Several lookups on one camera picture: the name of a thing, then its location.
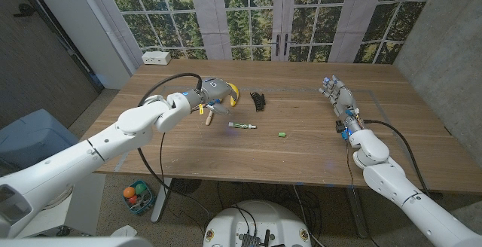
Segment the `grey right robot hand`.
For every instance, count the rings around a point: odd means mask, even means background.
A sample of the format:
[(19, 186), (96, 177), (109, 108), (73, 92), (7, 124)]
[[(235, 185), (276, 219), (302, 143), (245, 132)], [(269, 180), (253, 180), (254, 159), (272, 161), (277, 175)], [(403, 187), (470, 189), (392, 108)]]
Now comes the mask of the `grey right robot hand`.
[(336, 131), (341, 133), (344, 139), (364, 129), (352, 91), (340, 79), (335, 75), (332, 78), (325, 77), (319, 92), (332, 104), (337, 117)]

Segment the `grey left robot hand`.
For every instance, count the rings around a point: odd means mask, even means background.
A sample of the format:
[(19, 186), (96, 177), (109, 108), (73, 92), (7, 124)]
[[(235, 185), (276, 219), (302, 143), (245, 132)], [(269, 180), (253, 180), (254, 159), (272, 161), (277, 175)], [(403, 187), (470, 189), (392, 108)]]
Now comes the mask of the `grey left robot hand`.
[(216, 100), (231, 96), (234, 101), (237, 101), (239, 91), (236, 86), (220, 78), (207, 78), (203, 80), (199, 90), (191, 89), (184, 92), (183, 95), (192, 108), (201, 104), (213, 111), (214, 114), (225, 115), (229, 113), (228, 109), (221, 103), (217, 103)]

